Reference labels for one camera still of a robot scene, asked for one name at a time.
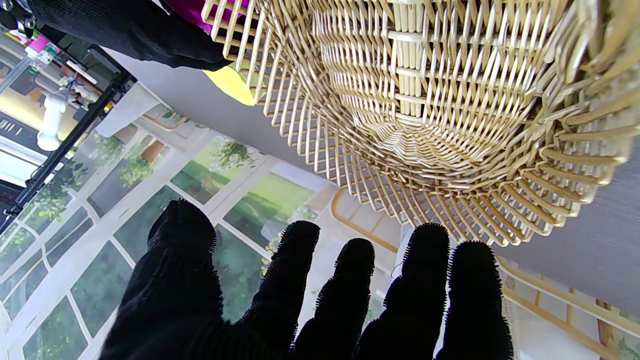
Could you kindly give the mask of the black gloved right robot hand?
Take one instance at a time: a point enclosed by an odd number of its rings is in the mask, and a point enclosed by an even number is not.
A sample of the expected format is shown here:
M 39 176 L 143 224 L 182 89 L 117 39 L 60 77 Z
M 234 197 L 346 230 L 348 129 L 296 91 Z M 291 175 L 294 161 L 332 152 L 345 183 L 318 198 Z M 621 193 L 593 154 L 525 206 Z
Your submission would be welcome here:
M 133 59 L 215 72 L 231 62 L 194 23 L 151 0 L 29 0 L 36 20 Z

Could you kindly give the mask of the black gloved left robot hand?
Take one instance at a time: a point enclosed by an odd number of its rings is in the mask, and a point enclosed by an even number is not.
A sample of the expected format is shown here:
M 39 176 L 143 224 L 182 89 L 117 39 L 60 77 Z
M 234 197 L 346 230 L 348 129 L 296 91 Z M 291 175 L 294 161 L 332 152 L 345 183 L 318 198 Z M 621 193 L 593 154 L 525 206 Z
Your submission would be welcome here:
M 496 258 L 481 241 L 450 250 L 446 228 L 419 225 L 381 315 L 365 325 L 375 249 L 349 240 L 298 330 L 320 228 L 291 223 L 243 317 L 223 318 L 208 217 L 173 200 L 151 227 L 101 360 L 512 360 Z

